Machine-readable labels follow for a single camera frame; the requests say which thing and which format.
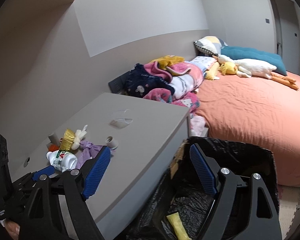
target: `yellow plush head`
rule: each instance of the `yellow plush head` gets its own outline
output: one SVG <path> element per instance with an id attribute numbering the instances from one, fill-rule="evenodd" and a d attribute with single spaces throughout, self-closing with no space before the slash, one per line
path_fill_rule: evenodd
<path id="1" fill-rule="evenodd" d="M 223 75 L 235 75 L 238 72 L 238 67 L 232 62 L 225 62 L 220 65 L 220 71 Z"/>

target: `white plastic bottle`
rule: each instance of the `white plastic bottle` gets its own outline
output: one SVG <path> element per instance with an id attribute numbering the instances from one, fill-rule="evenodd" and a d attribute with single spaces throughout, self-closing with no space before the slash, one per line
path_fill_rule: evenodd
<path id="1" fill-rule="evenodd" d="M 73 170 L 78 162 L 77 157 L 67 151 L 58 150 L 54 152 L 47 152 L 46 156 L 50 165 L 61 172 Z"/>

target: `human hand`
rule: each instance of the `human hand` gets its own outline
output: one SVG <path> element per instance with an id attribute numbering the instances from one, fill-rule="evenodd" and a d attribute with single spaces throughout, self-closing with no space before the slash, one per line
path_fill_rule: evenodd
<path id="1" fill-rule="evenodd" d="M 12 237 L 13 240 L 18 240 L 19 238 L 19 232 L 20 232 L 20 226 L 9 219 L 5 219 L 3 221 L 4 227 L 6 228 L 9 235 Z"/>

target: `trash bin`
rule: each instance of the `trash bin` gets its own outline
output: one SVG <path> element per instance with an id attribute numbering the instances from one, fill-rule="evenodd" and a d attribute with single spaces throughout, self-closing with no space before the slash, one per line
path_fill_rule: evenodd
<path id="1" fill-rule="evenodd" d="M 196 239 L 213 204 L 206 194 L 189 157 L 191 145 L 197 143 L 207 157 L 214 158 L 220 167 L 250 177 L 258 173 L 263 178 L 275 209 L 279 213 L 277 177 L 273 154 L 252 144 L 224 141 L 215 138 L 189 137 L 184 145 L 183 158 L 173 177 L 170 169 L 163 174 L 156 190 L 137 217 L 117 236 L 117 240 L 177 240 L 166 216 L 179 212 L 183 226 L 191 239 Z M 244 229 L 238 219 L 242 206 L 236 193 L 231 215 L 222 239 L 228 239 Z"/>

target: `silver pivot bolt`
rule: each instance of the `silver pivot bolt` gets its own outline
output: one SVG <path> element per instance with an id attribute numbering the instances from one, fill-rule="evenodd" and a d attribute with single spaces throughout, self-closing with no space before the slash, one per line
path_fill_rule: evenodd
<path id="1" fill-rule="evenodd" d="M 78 169 L 74 169 L 74 170 L 72 170 L 72 171 L 70 171 L 70 174 L 72 175 L 72 176 L 76 176 L 76 175 L 78 175 L 79 174 L 79 170 Z"/>
<path id="2" fill-rule="evenodd" d="M 255 179 L 261 179 L 261 176 L 260 176 L 260 174 L 258 174 L 258 173 L 254 173 L 254 174 L 253 174 L 253 177 L 254 177 Z"/>
<path id="3" fill-rule="evenodd" d="M 221 172 L 222 172 L 223 174 L 229 174 L 229 173 L 230 173 L 229 169 L 227 169 L 227 168 L 222 168 L 222 169 L 221 169 Z"/>
<path id="4" fill-rule="evenodd" d="M 39 180 L 46 180 L 47 177 L 48 176 L 46 174 L 42 174 L 40 175 Z"/>

